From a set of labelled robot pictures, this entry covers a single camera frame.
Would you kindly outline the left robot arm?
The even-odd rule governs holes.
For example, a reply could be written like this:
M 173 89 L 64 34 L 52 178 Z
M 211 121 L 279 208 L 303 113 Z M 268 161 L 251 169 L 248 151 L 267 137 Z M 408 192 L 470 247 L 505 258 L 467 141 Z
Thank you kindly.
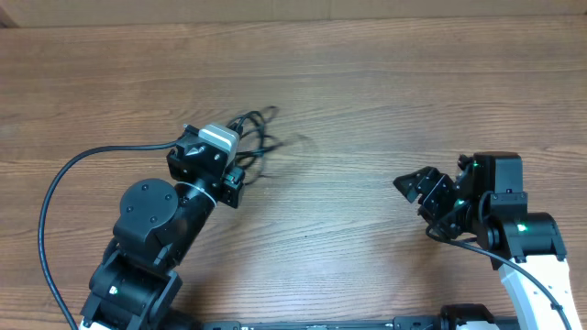
M 236 166 L 236 124 L 187 126 L 167 156 L 174 182 L 146 179 L 123 194 L 113 239 L 92 276 L 82 329 L 197 329 L 172 308 L 176 272 L 218 204 L 237 207 L 245 172 Z

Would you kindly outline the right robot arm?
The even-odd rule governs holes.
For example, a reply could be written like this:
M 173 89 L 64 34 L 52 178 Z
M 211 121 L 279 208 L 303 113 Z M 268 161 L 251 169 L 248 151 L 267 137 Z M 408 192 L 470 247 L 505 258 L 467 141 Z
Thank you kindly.
M 456 177 L 424 167 L 394 179 L 394 187 L 426 221 L 426 235 L 490 259 L 515 316 L 483 304 L 445 305 L 419 317 L 417 329 L 579 329 L 570 287 L 568 251 L 548 213 L 531 213 L 523 162 L 514 152 L 487 151 L 458 160 Z

